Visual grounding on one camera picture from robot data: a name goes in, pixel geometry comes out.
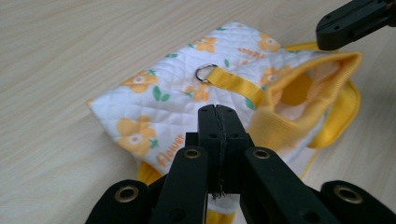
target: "orange flower print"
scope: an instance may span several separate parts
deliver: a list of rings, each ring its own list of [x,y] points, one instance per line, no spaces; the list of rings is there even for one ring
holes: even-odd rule
[[[264,54],[260,54],[259,52],[253,51],[253,50],[250,50],[250,49],[242,49],[242,48],[239,48],[238,50],[239,50],[240,52],[242,52],[242,53],[248,55],[248,56],[251,56],[251,57],[257,59],[257,60],[259,60],[259,59],[265,57]]]
[[[121,135],[117,144],[137,158],[143,158],[151,148],[158,146],[155,131],[149,127],[147,116],[141,116],[136,121],[120,119],[117,130]]]
[[[188,86],[183,92],[189,95],[193,101],[207,101],[209,95],[206,88],[207,86],[205,84],[200,83],[198,89],[195,89],[193,86]]]
[[[121,83],[121,86],[129,86],[131,91],[141,93],[145,92],[149,85],[157,83],[157,78],[153,75],[147,74],[145,71],[139,72],[137,75],[128,78]]]
[[[285,65],[279,69],[274,67],[266,68],[262,74],[262,78],[260,79],[260,86],[265,87],[270,83],[277,81],[280,77],[285,76],[291,67],[289,65]]]
[[[92,105],[93,104],[93,99],[89,99],[86,104],[87,105]]]
[[[215,37],[204,37],[200,41],[195,41],[195,48],[200,51],[207,51],[207,52],[215,52],[214,43],[216,43],[217,39]]]
[[[262,50],[270,50],[271,52],[277,52],[280,45],[269,35],[260,34],[262,40],[259,41],[259,48]]]

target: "light wood grain surface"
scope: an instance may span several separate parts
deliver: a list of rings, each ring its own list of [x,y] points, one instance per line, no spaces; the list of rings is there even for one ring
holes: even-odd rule
[[[136,162],[116,147],[87,99],[228,21],[282,45],[315,40],[347,1],[0,1],[0,223],[83,223]],[[350,44],[361,110],[322,149],[304,182],[354,183],[396,211],[396,30]],[[244,223],[238,214],[235,223]]]

